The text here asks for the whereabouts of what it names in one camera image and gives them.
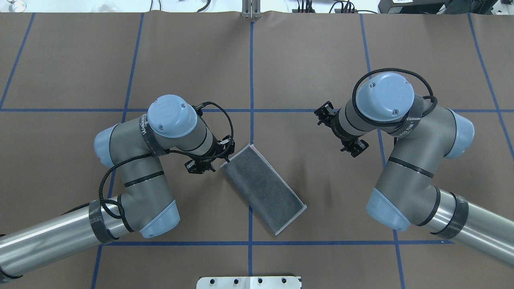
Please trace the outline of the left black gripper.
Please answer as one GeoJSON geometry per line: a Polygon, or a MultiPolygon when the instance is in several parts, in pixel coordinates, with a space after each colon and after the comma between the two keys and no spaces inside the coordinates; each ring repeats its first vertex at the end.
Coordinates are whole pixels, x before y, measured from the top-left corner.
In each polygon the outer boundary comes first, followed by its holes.
{"type": "Polygon", "coordinates": [[[203,174],[206,171],[216,170],[212,163],[216,159],[224,159],[229,161],[230,155],[235,151],[235,141],[232,136],[226,136],[222,140],[213,137],[213,144],[206,154],[201,156],[192,156],[191,160],[185,163],[185,168],[190,174],[203,174]]]}

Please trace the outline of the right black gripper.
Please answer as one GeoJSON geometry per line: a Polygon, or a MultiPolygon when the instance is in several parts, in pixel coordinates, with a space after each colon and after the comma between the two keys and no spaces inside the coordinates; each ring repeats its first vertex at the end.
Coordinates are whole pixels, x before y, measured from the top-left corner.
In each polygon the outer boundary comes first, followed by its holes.
{"type": "Polygon", "coordinates": [[[369,144],[360,140],[359,136],[350,134],[346,130],[342,128],[341,122],[339,120],[339,110],[336,112],[334,119],[332,120],[332,126],[329,127],[332,130],[332,133],[341,141],[343,148],[341,152],[347,151],[352,157],[357,157],[363,151],[365,151],[369,144]]]}

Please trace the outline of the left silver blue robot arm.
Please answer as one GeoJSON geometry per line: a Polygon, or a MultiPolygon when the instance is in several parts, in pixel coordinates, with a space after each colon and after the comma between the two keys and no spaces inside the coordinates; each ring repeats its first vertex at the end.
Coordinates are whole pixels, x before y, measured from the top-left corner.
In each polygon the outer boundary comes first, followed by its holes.
{"type": "Polygon", "coordinates": [[[202,109],[167,94],[137,119],[97,134],[94,149],[108,168],[98,198],[49,221],[1,238],[1,283],[131,233],[153,238],[180,221],[161,156],[189,157],[187,172],[213,171],[215,159],[228,160],[235,150],[234,128],[218,140],[203,119],[202,109]]]}

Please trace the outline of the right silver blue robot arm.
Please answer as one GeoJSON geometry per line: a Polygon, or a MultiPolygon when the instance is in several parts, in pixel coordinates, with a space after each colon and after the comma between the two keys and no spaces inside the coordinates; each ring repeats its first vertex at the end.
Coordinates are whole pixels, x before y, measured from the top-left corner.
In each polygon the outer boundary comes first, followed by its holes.
{"type": "Polygon", "coordinates": [[[513,221],[432,185],[443,159],[456,159],[470,147],[474,125],[439,106],[422,76],[375,69],[357,81],[345,106],[335,110],[327,101],[314,115],[353,157],[369,147],[362,137],[373,130],[394,138],[366,206],[369,216],[400,232],[412,224],[425,228],[513,266],[513,221]]]}

